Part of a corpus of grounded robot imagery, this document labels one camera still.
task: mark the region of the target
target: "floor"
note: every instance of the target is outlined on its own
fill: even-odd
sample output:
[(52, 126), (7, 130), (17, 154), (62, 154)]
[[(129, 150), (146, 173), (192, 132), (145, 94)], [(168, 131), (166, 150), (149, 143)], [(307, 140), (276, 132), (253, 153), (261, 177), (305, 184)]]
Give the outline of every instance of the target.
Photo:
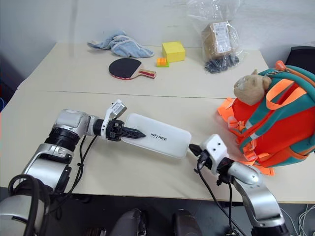
[[(1, 188), (0, 199), (6, 195), (6, 189)], [(77, 197), (81, 199), (69, 199), (64, 204), (60, 221), (52, 215), (48, 236), (83, 236), (89, 227), (104, 227), (110, 232), (120, 215), (133, 208), (147, 211), (150, 236), (171, 236), (172, 214), (180, 208), (187, 209), (195, 216), (204, 236), (225, 235), (228, 229), (228, 219), (212, 201), (98, 195), (77, 195)], [(295, 222), (305, 206), (305, 204), (281, 204)], [(250, 236), (251, 225), (244, 207), (235, 206), (232, 215), (247, 236)], [(287, 216), (285, 220), (290, 234), (296, 236)], [(305, 225), (307, 235), (311, 236), (315, 232), (315, 210), (308, 214)]]

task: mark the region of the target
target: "yellow sponge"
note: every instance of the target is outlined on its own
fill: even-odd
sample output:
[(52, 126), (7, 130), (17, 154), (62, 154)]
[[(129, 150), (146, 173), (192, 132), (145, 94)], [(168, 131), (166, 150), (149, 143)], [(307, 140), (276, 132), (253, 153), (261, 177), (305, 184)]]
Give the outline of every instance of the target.
[(185, 49), (181, 42), (162, 43), (162, 49), (167, 62), (185, 60)]

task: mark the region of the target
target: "plush bear head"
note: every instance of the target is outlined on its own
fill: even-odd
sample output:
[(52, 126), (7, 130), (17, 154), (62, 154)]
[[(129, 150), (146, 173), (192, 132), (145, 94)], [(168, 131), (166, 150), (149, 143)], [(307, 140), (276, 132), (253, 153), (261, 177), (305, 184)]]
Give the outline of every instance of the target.
[(258, 75), (257, 70), (254, 70), (251, 75), (244, 76), (236, 82), (234, 94), (242, 102), (252, 106), (264, 97), (270, 84), (269, 77)]

